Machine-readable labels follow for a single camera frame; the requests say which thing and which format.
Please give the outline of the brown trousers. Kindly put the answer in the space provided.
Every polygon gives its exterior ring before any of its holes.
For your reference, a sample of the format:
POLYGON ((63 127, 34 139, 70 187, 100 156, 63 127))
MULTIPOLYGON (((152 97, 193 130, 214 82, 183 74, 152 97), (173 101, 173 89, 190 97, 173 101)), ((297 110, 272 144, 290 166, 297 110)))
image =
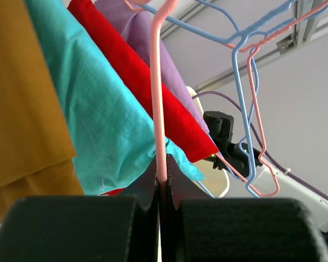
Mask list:
POLYGON ((82 195, 42 48, 23 1, 0 1, 0 222, 21 198, 82 195))

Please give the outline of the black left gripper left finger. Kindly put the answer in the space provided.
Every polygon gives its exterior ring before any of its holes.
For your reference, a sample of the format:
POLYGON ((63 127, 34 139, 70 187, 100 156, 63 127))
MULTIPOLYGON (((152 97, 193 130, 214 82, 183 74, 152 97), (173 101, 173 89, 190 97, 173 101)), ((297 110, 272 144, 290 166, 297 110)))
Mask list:
POLYGON ((156 164, 116 196, 17 201, 0 226, 0 261, 156 261, 156 164))

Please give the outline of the pink hanger of yellow trousers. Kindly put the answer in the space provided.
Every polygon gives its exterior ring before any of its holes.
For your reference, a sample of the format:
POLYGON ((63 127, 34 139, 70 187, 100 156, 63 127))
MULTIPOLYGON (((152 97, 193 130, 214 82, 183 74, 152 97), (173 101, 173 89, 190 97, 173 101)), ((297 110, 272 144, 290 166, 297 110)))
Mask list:
POLYGON ((153 121, 155 131, 156 166, 157 179, 163 184, 168 180, 166 164, 166 138, 165 123, 163 115, 162 101, 162 81, 160 65, 160 31, 167 16, 178 5, 176 0, 165 1, 160 9, 155 13, 150 26, 150 81, 151 81, 151 101, 153 107, 153 121))

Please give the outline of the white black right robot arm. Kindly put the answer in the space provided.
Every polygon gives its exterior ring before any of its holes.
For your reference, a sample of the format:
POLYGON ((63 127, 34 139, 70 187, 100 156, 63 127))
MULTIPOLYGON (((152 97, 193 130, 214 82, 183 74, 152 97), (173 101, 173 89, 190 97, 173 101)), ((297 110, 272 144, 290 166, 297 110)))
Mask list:
MULTIPOLYGON (((209 128, 209 135, 217 145, 225 160, 244 178, 249 175, 248 145, 242 143, 242 147, 231 142, 234 118, 218 111, 206 111, 203 119, 209 128)), ((309 183, 292 175, 289 171, 266 161, 265 164, 258 160, 260 152, 253 149, 256 178, 253 186, 263 194, 271 194, 275 191, 272 174, 275 174, 280 191, 277 194, 281 198, 294 198, 303 202, 310 210, 320 230, 328 233, 328 195, 321 193, 309 183)))

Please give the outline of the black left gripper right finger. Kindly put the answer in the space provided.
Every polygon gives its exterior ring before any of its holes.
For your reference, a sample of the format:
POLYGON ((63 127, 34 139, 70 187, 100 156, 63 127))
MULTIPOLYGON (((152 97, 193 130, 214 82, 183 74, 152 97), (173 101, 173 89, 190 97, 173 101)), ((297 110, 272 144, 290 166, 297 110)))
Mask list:
POLYGON ((171 155, 167 171, 167 261, 328 261, 327 243, 303 203, 214 199, 171 155))

